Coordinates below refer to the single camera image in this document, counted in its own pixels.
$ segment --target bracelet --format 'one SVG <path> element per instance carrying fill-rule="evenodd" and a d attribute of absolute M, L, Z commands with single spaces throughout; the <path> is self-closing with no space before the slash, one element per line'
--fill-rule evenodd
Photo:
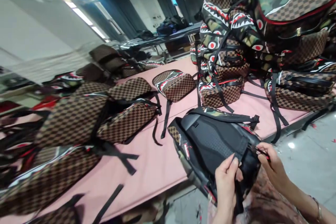
<path fill-rule="evenodd" d="M 320 220 L 322 220 L 322 210 L 320 207 L 319 202 L 317 201 L 317 199 L 315 199 L 314 197 L 310 196 L 316 203 L 317 203 L 317 207 L 318 207 L 318 217 L 317 217 L 317 222 L 320 223 Z"/>

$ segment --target pink fabric table cover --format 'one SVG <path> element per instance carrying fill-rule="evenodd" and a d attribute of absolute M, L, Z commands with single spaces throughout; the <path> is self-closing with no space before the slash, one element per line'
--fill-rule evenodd
<path fill-rule="evenodd" d="M 152 79 L 163 71 L 170 69 L 179 69 L 191 75 L 196 73 L 196 66 L 192 64 L 188 57 L 159 68 L 139 73 L 120 82 L 122 83 L 128 79 L 142 77 L 153 86 Z M 264 89 L 254 86 L 251 83 L 246 83 L 244 89 L 248 92 L 265 96 Z M 187 179 L 186 173 L 178 159 L 173 139 L 168 133 L 166 133 L 164 139 L 160 139 L 167 100 L 161 94 L 159 94 L 159 98 L 162 105 L 162 115 L 159 117 L 156 139 L 163 144 L 163 146 L 160 147 L 156 145 L 152 139 L 155 122 L 152 122 L 137 134 L 130 144 L 118 145 L 119 150 L 123 153 L 139 155 L 137 160 L 129 160 L 137 170 L 133 176 L 128 174 L 126 168 L 117 157 L 104 156 L 92 171 L 51 206 L 43 210 L 38 216 L 56 210 L 70 200 L 74 194 L 85 194 L 76 206 L 81 206 L 80 208 L 78 207 L 78 209 L 81 209 L 80 215 L 82 217 L 82 223 L 91 224 L 118 184 L 124 184 L 124 188 L 104 214 L 101 220 L 103 222 L 185 181 Z M 172 104 L 168 124 L 175 117 L 183 117 L 189 109 L 195 107 L 197 107 L 196 90 L 192 91 L 181 101 Z M 230 104 L 230 107 L 234 109 L 234 113 L 236 114 L 249 116 L 259 115 L 260 123 L 257 125 L 255 131 L 261 138 L 265 139 L 276 132 L 269 101 L 242 94 L 238 101 Z M 281 108 L 280 112 L 290 124 L 308 115 L 305 112 Z M 6 216 L 0 219 L 0 224 L 23 223 L 30 220 L 32 216 L 33 214 L 20 217 Z"/>

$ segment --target gray floor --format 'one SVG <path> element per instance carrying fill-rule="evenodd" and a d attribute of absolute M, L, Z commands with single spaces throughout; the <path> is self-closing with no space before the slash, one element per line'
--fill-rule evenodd
<path fill-rule="evenodd" d="M 328 114 L 304 131 L 282 136 L 276 144 L 278 154 L 289 178 L 304 192 L 336 214 L 336 113 Z M 198 224 L 199 206 L 202 222 L 207 222 L 208 201 L 195 187 L 190 186 L 168 200 L 170 210 L 167 224 Z"/>

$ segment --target window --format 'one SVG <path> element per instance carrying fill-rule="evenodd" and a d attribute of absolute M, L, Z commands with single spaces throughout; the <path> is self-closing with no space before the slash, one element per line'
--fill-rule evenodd
<path fill-rule="evenodd" d="M 95 5 L 96 7 L 99 9 L 99 11 L 104 15 L 104 17 L 109 21 L 110 25 L 116 30 L 116 32 L 119 35 L 123 35 L 126 39 L 128 39 L 126 37 L 126 35 L 124 34 L 124 32 L 122 31 L 122 29 L 119 27 L 119 25 L 113 20 L 113 18 L 110 16 L 110 14 L 107 12 L 107 10 L 104 8 L 104 6 L 98 1 L 98 0 L 92 0 L 95 1 Z M 103 32 L 96 26 L 93 26 L 93 23 L 89 20 L 89 18 L 87 16 L 84 15 L 84 13 L 79 10 L 76 9 L 76 5 L 74 3 L 69 3 L 66 2 L 67 5 L 72 8 L 72 10 L 74 12 L 76 12 L 76 14 L 84 20 L 85 23 L 87 23 L 102 39 L 105 39 L 106 36 L 103 34 Z"/>

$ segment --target woman's hand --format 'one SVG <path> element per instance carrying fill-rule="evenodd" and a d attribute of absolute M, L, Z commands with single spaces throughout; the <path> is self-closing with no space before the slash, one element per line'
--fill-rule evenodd
<path fill-rule="evenodd" d="M 262 166 L 265 168 L 267 176 L 274 188 L 286 197 L 286 195 L 288 194 L 288 189 L 290 188 L 289 185 L 291 184 L 291 181 L 289 180 L 285 172 L 284 165 L 278 157 L 277 152 L 271 144 L 265 142 L 261 142 L 260 144 L 258 144 L 257 148 L 266 152 L 270 156 L 270 163 L 263 154 L 259 154 L 258 159 Z"/>
<path fill-rule="evenodd" d="M 234 154 L 225 159 L 216 169 L 217 186 L 217 213 L 213 223 L 232 223 L 233 210 L 236 205 L 235 179 L 243 180 L 243 175 L 238 169 L 238 159 Z"/>

